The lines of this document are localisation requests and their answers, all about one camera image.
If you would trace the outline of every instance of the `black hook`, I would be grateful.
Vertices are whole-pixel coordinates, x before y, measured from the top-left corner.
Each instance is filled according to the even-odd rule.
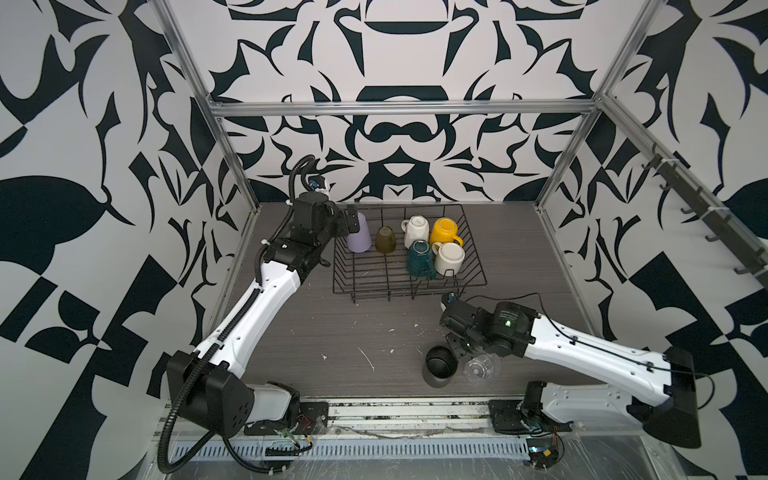
[[[734,268],[734,272],[736,272],[736,275],[746,275],[748,273],[752,273],[753,268],[751,266],[745,266],[744,268]]]

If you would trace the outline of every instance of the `white paint splatter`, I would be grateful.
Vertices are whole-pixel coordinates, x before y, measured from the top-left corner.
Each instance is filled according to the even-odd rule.
[[[362,356],[364,356],[366,358],[366,360],[368,360],[368,365],[371,365],[371,370],[373,370],[375,372],[376,369],[373,367],[373,364],[371,363],[371,359],[368,358],[366,353],[363,352],[363,350],[360,347],[357,347],[357,349],[360,351],[360,353],[362,353]]]

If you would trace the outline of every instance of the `cable tie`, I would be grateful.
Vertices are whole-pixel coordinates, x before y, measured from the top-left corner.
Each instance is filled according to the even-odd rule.
[[[699,220],[702,220],[704,217],[711,214],[715,210],[729,210],[729,208],[728,207],[708,207],[707,211],[701,214],[701,216],[699,217]]]

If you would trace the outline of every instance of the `mug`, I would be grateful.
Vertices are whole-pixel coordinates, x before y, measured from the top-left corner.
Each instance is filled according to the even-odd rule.
[[[379,228],[376,234],[376,251],[385,255],[395,251],[395,232],[391,228]]]
[[[400,228],[406,232],[406,239],[403,242],[406,248],[410,248],[411,244],[417,240],[429,238],[429,222],[421,215],[411,217],[411,220],[403,220]]]
[[[411,244],[406,257],[406,269],[411,276],[426,276],[430,280],[437,277],[426,240],[416,240]]]
[[[456,240],[460,246],[464,246],[464,240],[457,235],[458,225],[450,218],[439,218],[432,228],[432,235],[429,236],[429,244],[434,242],[449,243]]]
[[[447,346],[433,346],[427,352],[422,367],[422,377],[427,385],[441,389],[451,382],[458,369],[458,360]]]
[[[366,220],[365,215],[357,212],[357,221],[360,223],[360,231],[347,235],[346,245],[349,251],[362,253],[371,247],[371,232],[368,230],[368,220]]]
[[[443,276],[454,276],[462,269],[464,261],[464,249],[455,243],[432,244],[435,252],[435,269]]]

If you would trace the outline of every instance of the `gray wooden table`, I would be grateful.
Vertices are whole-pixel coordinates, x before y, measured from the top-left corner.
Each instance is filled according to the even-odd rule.
[[[558,322],[585,330],[534,207],[529,203],[465,205],[467,220],[488,278],[468,289],[498,298],[538,291]],[[238,276],[230,308],[253,280],[253,259],[286,213],[285,204],[264,204]],[[333,242],[324,253],[333,258]],[[358,300],[332,292],[333,268],[318,266],[277,314],[253,352],[243,381],[275,381],[302,396],[487,396],[517,395],[531,380],[561,384],[594,382],[570,369],[519,359],[502,360],[502,374],[482,385],[458,372],[450,385],[433,389],[422,379],[423,356],[445,344],[439,295]],[[472,301],[493,311],[495,302]],[[539,309],[535,296],[518,300]]]

